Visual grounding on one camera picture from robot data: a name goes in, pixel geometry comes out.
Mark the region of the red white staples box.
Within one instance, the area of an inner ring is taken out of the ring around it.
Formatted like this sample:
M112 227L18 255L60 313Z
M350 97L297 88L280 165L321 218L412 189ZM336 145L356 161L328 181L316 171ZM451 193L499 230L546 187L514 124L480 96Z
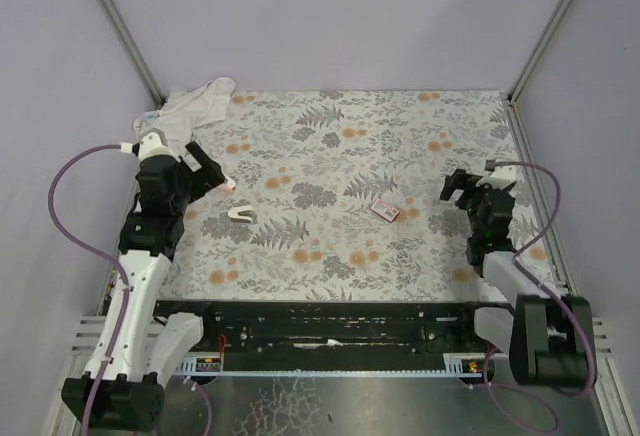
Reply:
M393 223L399 216L399 210L382 199L375 200L370 210L388 223Z

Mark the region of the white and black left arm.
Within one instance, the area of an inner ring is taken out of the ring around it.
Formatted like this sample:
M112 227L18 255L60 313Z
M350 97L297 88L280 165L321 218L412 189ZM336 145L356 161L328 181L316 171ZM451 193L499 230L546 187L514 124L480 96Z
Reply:
M201 317L170 316L147 344L156 301L181 237L188 206L226 183L219 163L194 141L187 152L196 170L159 136L149 135L118 150L139 161L137 192L112 256L71 234L57 214L57 229L71 242L108 261L116 271L111 302L98 342L81 376L63 384L62 401L81 425L92 429L152 432L165 401L165 388L204 334Z

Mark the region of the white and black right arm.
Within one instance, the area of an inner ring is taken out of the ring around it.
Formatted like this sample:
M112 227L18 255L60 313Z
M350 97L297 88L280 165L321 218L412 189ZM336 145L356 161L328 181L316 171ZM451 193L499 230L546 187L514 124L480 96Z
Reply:
M519 384L584 393L597 378L591 307L582 297L550 288L520 262L509 236L515 168L489 161L484 176L458 168L440 193L443 201L460 195L456 205L471 228L467 261L510 305L477 310L475 332L507 355Z

